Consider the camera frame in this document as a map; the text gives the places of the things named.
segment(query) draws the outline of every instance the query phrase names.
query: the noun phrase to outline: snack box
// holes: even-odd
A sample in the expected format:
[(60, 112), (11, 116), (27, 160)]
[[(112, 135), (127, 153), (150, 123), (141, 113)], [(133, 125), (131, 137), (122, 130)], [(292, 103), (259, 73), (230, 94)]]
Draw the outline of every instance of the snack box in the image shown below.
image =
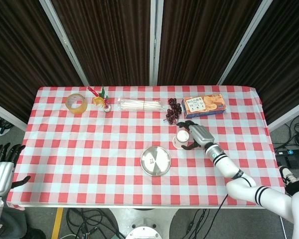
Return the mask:
[(185, 97), (181, 103), (187, 119), (223, 113), (227, 109), (221, 94)]

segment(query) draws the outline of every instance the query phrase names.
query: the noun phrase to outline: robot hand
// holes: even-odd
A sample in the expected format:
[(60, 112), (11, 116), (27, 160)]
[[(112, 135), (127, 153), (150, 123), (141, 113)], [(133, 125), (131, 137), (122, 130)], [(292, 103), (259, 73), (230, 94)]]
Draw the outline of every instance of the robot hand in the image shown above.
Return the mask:
[(194, 138), (194, 143), (190, 146), (182, 145), (183, 149), (191, 150), (197, 147), (206, 148), (207, 144), (213, 144), (215, 140), (211, 133), (204, 126), (198, 125), (191, 120), (179, 122), (176, 125), (180, 128), (184, 127), (185, 129), (187, 129), (193, 135)]
[(27, 176), (21, 181), (12, 183), (14, 168), (25, 145), (16, 144), (6, 155), (9, 146), (10, 143), (0, 145), (0, 196), (4, 196), (11, 188), (21, 186), (30, 179), (30, 176)]

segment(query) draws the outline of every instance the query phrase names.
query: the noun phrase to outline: red and white tablecloth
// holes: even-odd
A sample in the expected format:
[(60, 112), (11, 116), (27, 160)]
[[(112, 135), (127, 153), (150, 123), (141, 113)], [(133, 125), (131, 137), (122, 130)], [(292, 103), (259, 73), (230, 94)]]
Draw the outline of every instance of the red and white tablecloth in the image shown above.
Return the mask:
[[(97, 92), (101, 87), (94, 87)], [(43, 87), (38, 90), (28, 122), (14, 181), (30, 181), (8, 195), (21, 206), (215, 206), (226, 195), (227, 179), (204, 151), (173, 147), (179, 130), (163, 121), (166, 112), (122, 112), (118, 98), (160, 100), (221, 93), (223, 114), (192, 119), (206, 126), (229, 157), (259, 185), (283, 191), (262, 103), (255, 89), (240, 86), (105, 87), (112, 111), (92, 104), (86, 87)], [(73, 115), (66, 98), (79, 93), (88, 101)], [(161, 146), (171, 155), (170, 170), (151, 177), (143, 172), (142, 152)], [(253, 205), (230, 197), (224, 205)]]

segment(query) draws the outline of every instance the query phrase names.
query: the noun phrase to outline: dark brown curtain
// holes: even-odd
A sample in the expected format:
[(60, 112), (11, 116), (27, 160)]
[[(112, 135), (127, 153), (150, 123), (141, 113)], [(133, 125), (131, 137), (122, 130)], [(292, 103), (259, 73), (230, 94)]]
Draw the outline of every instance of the dark brown curtain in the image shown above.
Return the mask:
[(299, 104), (299, 0), (275, 0), (224, 85), (256, 88), (267, 123)]
[(148, 85), (150, 0), (52, 0), (91, 85)]
[(260, 0), (164, 0), (159, 85), (215, 85)]
[(24, 122), (41, 86), (82, 85), (37, 0), (0, 0), (0, 106)]

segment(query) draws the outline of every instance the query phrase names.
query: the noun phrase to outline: packing tape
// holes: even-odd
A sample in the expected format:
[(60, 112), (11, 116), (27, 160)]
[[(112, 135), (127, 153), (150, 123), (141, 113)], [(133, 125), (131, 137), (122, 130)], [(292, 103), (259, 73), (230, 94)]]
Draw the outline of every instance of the packing tape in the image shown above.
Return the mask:
[(73, 114), (82, 114), (88, 104), (86, 99), (80, 94), (71, 94), (68, 98), (66, 98), (65, 106), (69, 109)]

